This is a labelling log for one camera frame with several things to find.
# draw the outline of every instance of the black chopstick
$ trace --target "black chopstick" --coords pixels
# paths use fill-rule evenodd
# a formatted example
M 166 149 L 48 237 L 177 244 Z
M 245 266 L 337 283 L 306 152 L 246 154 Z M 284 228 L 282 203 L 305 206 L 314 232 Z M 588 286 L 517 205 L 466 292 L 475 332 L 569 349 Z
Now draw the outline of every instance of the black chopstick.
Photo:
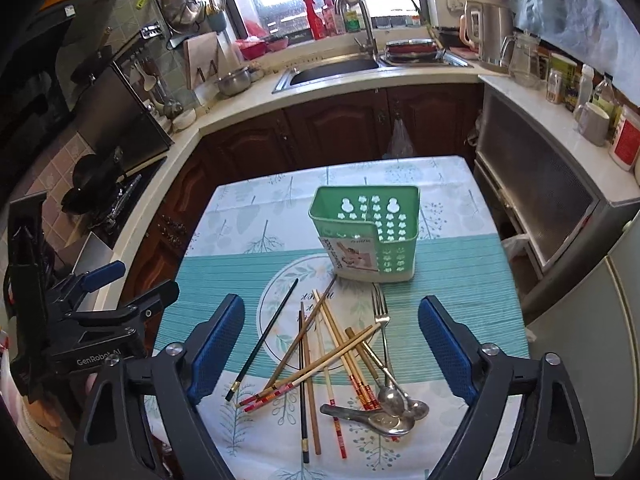
M 304 317 L 303 307 L 300 306 L 300 313 L 298 314 L 298 331 L 302 330 L 302 323 Z M 303 354 L 302 339 L 298 345 L 298 353 L 300 354 L 300 369 L 305 367 L 305 357 Z M 305 381 L 300 383 L 300 433 L 302 435 L 302 462 L 309 463 L 309 435 L 306 428 L 306 399 L 305 399 Z
M 260 351 L 260 347 L 264 343 L 264 340 L 267 339 L 267 336 L 269 335 L 269 332 L 273 328 L 273 325 L 276 324 L 278 316 L 282 312 L 282 309 L 284 308 L 284 306 L 287 303 L 287 301 L 289 301 L 289 298 L 291 297 L 291 294 L 293 293 L 293 289 L 296 288 L 296 285 L 298 284 L 298 281 L 299 280 L 297 278 L 294 280 L 293 285 L 291 285 L 291 288 L 287 292 L 287 295 L 284 297 L 284 300 L 282 300 L 282 303 L 280 303 L 280 306 L 276 310 L 276 313 L 273 314 L 273 317 L 271 318 L 271 321 L 267 325 L 267 328 L 264 330 L 264 332 L 262 332 L 262 335 L 260 336 L 260 339 L 258 339 L 258 342 L 256 343 L 254 349 L 249 354 L 249 358 L 244 363 L 244 366 L 242 367 L 242 370 L 240 370 L 240 373 L 238 374 L 238 377 L 236 377 L 236 380 L 231 385 L 231 388 L 229 388 L 229 391 L 226 393 L 225 399 L 226 399 L 227 402 L 231 402 L 231 399 L 233 399 L 234 393 L 240 387 L 240 383 L 242 382 L 242 379 L 244 379 L 244 376 L 249 371 L 249 368 L 250 368 L 251 364 L 254 362 L 255 357 L 258 355 L 258 352 Z

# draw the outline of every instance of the glass pitcher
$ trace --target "glass pitcher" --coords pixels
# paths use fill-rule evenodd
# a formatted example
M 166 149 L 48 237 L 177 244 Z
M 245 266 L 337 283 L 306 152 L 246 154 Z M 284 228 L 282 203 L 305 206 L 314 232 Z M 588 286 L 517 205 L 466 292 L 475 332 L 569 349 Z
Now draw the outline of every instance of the glass pitcher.
M 514 42 L 514 47 L 509 74 L 519 85 L 535 88 L 540 82 L 540 38 L 530 35 L 527 31 L 516 32 L 515 37 L 509 38 L 503 48 L 507 48 L 510 41 Z

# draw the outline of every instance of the faucet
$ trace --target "faucet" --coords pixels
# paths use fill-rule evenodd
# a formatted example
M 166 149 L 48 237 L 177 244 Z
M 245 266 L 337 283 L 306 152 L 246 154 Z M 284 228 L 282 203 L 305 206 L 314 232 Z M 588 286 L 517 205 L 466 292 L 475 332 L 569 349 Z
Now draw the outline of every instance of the faucet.
M 361 43 L 358 38 L 354 38 L 361 52 L 368 52 L 374 58 L 378 56 L 378 45 L 376 44 L 376 38 L 373 37 L 373 26 L 371 25 L 371 16 L 369 15 L 369 9 L 364 0 L 335 0 L 335 8 L 344 19 L 344 13 L 347 8 L 359 5 L 362 11 L 362 17 L 364 19 L 364 28 L 367 31 L 367 43 Z

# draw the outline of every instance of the green container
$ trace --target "green container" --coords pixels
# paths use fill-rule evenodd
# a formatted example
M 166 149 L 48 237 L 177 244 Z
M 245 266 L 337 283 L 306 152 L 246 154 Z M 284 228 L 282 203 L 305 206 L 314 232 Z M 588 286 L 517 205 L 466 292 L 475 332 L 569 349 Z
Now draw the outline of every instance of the green container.
M 419 212 L 415 186 L 322 186 L 309 216 L 338 276 L 405 282 L 415 272 Z

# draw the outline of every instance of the teal stripe on tablecloth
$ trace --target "teal stripe on tablecloth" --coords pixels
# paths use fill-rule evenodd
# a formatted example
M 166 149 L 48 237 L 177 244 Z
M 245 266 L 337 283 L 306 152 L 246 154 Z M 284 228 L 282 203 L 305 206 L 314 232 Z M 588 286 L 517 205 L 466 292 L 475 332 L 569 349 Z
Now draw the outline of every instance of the teal stripe on tablecloth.
M 292 261 L 318 250 L 232 254 L 185 258 L 177 281 L 180 298 L 162 318 L 156 341 L 161 349 L 184 341 L 196 324 L 209 319 L 232 292 L 244 299 L 246 318 L 225 369 L 239 372 L 258 339 L 256 308 L 264 287 Z M 509 264 L 497 235 L 423 240 L 416 246 L 416 274 L 410 282 L 383 285 L 392 322 L 387 329 L 394 371 L 399 381 L 412 383 L 442 378 L 420 332 L 417 307 L 434 294 L 451 317 L 465 323 L 480 342 L 494 342 L 507 354 L 528 357 L 520 304 Z M 382 355 L 382 342 L 376 341 Z M 274 361 L 261 350 L 249 374 L 268 378 Z M 332 376 L 348 384 L 344 374 Z

